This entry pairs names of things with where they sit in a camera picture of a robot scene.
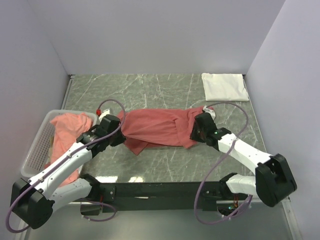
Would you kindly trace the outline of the dark red t-shirt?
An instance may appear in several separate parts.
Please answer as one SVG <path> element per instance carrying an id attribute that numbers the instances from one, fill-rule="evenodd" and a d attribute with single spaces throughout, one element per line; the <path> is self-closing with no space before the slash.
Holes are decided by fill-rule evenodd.
<path id="1" fill-rule="evenodd" d="M 126 137 L 124 145 L 135 155 L 144 149 L 162 146 L 184 147 L 196 145 L 190 139 L 195 116 L 203 113 L 203 107 L 188 109 L 144 108 L 124 113 L 117 117 L 124 120 L 121 127 Z"/>

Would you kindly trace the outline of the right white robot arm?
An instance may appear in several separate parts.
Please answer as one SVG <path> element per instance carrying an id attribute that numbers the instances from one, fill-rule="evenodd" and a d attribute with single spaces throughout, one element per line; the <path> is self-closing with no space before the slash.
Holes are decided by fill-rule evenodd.
<path id="1" fill-rule="evenodd" d="M 231 156 L 253 173 L 252 176 L 230 173 L 219 181 L 218 189 L 212 190 L 213 196 L 227 199 L 234 194 L 252 195 L 268 207 L 274 207 L 298 188 L 283 155 L 260 151 L 230 130 L 217 128 L 207 112 L 194 118 L 190 138 Z"/>

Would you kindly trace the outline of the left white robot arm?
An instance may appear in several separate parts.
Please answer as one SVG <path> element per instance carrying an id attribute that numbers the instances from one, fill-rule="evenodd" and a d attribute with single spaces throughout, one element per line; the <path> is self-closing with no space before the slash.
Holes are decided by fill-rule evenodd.
<path id="1" fill-rule="evenodd" d="M 58 209 L 74 201 L 101 205 L 100 182 L 92 176 L 83 176 L 73 183 L 61 184 L 83 164 L 103 152 L 108 146 L 117 146 L 125 140 L 121 127 L 125 121 L 114 115 L 106 115 L 82 133 L 76 142 L 52 165 L 31 177 L 18 179 L 12 185 L 6 228 L 10 227 L 11 213 L 15 213 L 28 227 L 38 229 L 43 226 Z"/>

